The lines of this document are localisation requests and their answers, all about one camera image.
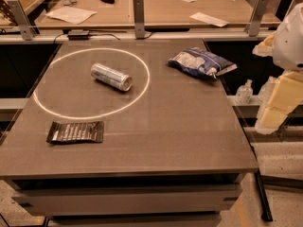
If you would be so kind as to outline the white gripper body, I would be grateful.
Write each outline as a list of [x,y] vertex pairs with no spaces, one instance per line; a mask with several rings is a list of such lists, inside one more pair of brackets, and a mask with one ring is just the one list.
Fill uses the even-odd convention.
[[277,28],[273,62],[285,70],[303,70],[303,3],[297,4]]

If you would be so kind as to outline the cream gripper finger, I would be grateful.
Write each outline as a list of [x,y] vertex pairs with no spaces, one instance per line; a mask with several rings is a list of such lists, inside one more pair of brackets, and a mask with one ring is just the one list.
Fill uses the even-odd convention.
[[260,42],[254,47],[252,53],[260,57],[272,57],[274,37],[275,33],[271,33],[270,35],[268,35],[262,42]]
[[278,129],[288,115],[303,101],[303,74],[285,71],[266,85],[258,110],[260,129]]

